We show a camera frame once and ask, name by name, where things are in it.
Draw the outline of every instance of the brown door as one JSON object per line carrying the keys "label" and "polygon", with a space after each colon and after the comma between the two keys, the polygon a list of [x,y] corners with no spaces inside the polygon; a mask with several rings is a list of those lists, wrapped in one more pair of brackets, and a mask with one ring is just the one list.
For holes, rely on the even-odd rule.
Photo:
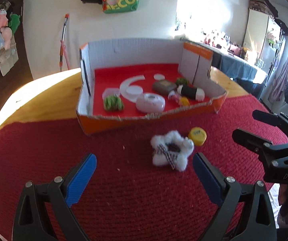
{"label": "brown door", "polygon": [[[14,13],[21,15],[23,0],[7,1],[14,2]],[[20,26],[14,34],[14,37],[19,60],[5,76],[2,76],[2,73],[0,71],[0,110],[10,97],[10,95],[13,94],[13,92],[33,80],[26,56],[22,23],[20,23]]]}

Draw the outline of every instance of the yellow toy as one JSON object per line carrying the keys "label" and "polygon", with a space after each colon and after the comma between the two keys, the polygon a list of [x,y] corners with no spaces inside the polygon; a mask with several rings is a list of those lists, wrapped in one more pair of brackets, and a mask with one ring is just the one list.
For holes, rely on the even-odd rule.
{"label": "yellow toy", "polygon": [[194,142],[195,146],[202,146],[206,140],[206,132],[202,128],[194,127],[189,132],[188,138]]}
{"label": "yellow toy", "polygon": [[180,106],[189,106],[189,101],[186,97],[180,97],[179,99],[179,105]]}

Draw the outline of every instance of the red knitted cloth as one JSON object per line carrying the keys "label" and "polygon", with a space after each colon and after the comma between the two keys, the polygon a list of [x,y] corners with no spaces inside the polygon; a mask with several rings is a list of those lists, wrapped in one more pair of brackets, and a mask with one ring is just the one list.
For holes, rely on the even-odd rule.
{"label": "red knitted cloth", "polygon": [[[92,240],[197,240],[216,211],[196,177],[191,162],[185,172],[152,165],[150,139],[192,127],[205,129],[203,152],[224,175],[241,183],[263,177],[257,155],[235,144],[238,127],[287,142],[277,128],[252,119],[264,107],[253,97],[227,99],[218,114],[156,122],[87,137],[76,119],[14,123],[0,130],[0,234],[11,240],[20,193],[28,180],[50,182],[65,175],[86,153],[97,157],[97,169],[73,213]],[[64,240],[54,215],[54,229]]]}

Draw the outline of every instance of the plaid ribbon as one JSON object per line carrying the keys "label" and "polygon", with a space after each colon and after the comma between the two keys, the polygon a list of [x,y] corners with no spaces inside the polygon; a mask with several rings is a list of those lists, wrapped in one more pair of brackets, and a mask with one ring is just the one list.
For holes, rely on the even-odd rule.
{"label": "plaid ribbon", "polygon": [[163,146],[162,144],[159,144],[157,146],[157,149],[154,151],[154,154],[164,155],[167,161],[169,162],[169,164],[171,165],[172,169],[175,168],[174,161],[177,160],[177,157],[178,157],[177,153],[168,151],[168,149],[165,146]]}

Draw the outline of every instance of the white fluffy scrunchie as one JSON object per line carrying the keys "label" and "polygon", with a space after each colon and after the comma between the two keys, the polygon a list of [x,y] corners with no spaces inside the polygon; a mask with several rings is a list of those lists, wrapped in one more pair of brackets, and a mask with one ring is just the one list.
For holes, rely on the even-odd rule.
{"label": "white fluffy scrunchie", "polygon": [[[180,152],[168,150],[169,144],[175,144]],[[188,157],[194,150],[192,140],[183,138],[178,131],[172,130],[166,135],[155,135],[151,139],[153,152],[153,165],[166,166],[171,165],[173,169],[184,171],[188,163]]]}

